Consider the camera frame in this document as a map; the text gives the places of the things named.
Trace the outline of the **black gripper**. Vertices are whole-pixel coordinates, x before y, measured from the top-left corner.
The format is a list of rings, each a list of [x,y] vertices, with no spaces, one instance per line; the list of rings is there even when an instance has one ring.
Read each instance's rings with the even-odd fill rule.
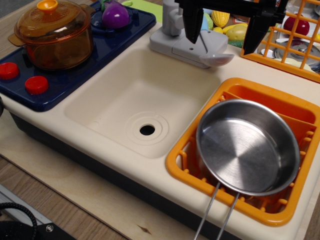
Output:
[[[243,54],[252,54],[267,34],[270,26],[281,22],[286,13],[287,0],[176,0],[183,9],[186,38],[195,44],[200,35],[204,9],[235,14],[250,18]]]

